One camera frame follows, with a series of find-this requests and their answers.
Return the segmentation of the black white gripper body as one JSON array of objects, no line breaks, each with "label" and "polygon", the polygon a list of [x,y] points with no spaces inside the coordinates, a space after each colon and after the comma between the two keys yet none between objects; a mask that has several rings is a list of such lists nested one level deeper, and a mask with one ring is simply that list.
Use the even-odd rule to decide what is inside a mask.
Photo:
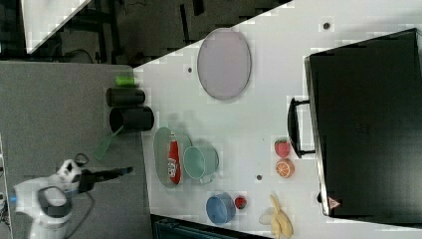
[{"label": "black white gripper body", "polygon": [[72,159],[67,159],[58,169],[59,187],[65,193],[84,193],[94,188],[94,174],[88,169],[81,169]]}]

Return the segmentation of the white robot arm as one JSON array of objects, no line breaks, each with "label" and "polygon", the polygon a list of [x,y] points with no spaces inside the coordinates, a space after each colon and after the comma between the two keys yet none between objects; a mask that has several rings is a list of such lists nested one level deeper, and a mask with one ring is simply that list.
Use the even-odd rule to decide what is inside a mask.
[{"label": "white robot arm", "polygon": [[83,169],[84,162],[67,159],[50,176],[13,186],[15,211],[32,219],[29,239],[66,239],[73,215],[72,197],[91,191],[96,183],[129,174],[133,168],[103,171]]}]

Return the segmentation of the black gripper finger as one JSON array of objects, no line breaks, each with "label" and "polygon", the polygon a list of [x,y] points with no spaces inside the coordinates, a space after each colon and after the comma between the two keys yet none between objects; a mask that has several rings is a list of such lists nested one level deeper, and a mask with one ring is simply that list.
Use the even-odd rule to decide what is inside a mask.
[{"label": "black gripper finger", "polygon": [[129,174],[133,171],[133,168],[130,167],[124,167],[124,168],[114,168],[110,170],[103,170],[103,171],[97,171],[95,173],[95,176],[97,178],[117,178],[126,174]]}]

